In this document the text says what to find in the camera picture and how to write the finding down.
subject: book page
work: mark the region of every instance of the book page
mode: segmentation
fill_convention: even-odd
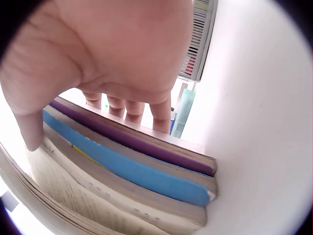
[[[82,217],[42,192],[1,143],[0,175],[12,193],[55,235],[122,235]]]
[[[126,235],[168,235],[135,216],[125,213],[79,185],[42,148],[28,152],[31,175],[53,199],[74,212]]]

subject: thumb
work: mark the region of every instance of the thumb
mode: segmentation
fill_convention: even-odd
[[[29,151],[35,151],[44,137],[42,110],[28,115],[14,114]]]

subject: open book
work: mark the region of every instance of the open book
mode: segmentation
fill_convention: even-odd
[[[68,104],[71,107],[63,105],[69,110],[80,109]],[[31,177],[3,146],[0,175],[56,235],[188,235],[205,226],[205,205],[216,194],[213,177],[126,147],[51,106],[43,112],[44,140],[36,151],[27,151]],[[112,121],[110,117],[98,120]],[[144,133],[129,129],[144,139]]]

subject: white surface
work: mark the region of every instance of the white surface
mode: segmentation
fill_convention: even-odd
[[[312,48],[276,4],[219,0],[182,139],[218,164],[219,194],[197,235],[300,226],[312,204]]]

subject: book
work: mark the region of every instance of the book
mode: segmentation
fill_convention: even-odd
[[[43,144],[34,152],[27,151],[32,179],[17,166],[2,145],[0,175],[34,216],[55,234],[188,235],[206,224],[205,208],[135,185],[127,186],[131,184],[129,181],[118,179],[109,171],[104,173],[103,167],[72,148],[49,126],[45,125],[44,129]],[[69,164],[69,158],[61,151],[67,152],[67,156],[86,171],[75,167],[74,163]],[[112,185],[113,190],[89,176],[88,172],[97,174],[96,177]],[[129,197],[116,193],[116,188],[128,192]],[[132,197],[137,198],[137,202],[131,200]]]
[[[81,107],[71,105],[82,117],[85,115]],[[217,193],[213,177],[124,146],[52,106],[45,107],[43,115],[43,142],[34,152],[26,149],[31,175],[20,169],[1,143],[0,175],[53,233],[191,235],[206,225],[205,206]],[[97,118],[97,122],[101,120],[113,120],[118,130],[127,128],[138,139],[151,140],[145,138],[145,130],[131,128],[131,124],[110,115]],[[180,145],[185,143],[173,139],[165,143],[166,137],[158,133],[152,137],[164,143],[167,152],[182,149]],[[180,156],[186,159],[194,154],[187,149],[182,152]],[[155,190],[162,186],[163,191]]]
[[[91,131],[50,106],[43,112],[46,124],[114,174],[154,192],[198,206],[206,206],[215,197],[213,177],[138,153]]]
[[[206,224],[203,207],[133,184],[77,152],[48,125],[44,125],[44,130],[46,138],[43,145],[50,149],[49,155],[80,185],[117,208],[170,234],[190,234]]]
[[[50,105],[89,129],[138,152],[208,176],[217,170],[214,158],[199,147],[173,136],[127,122],[95,108],[80,107],[60,97]]]

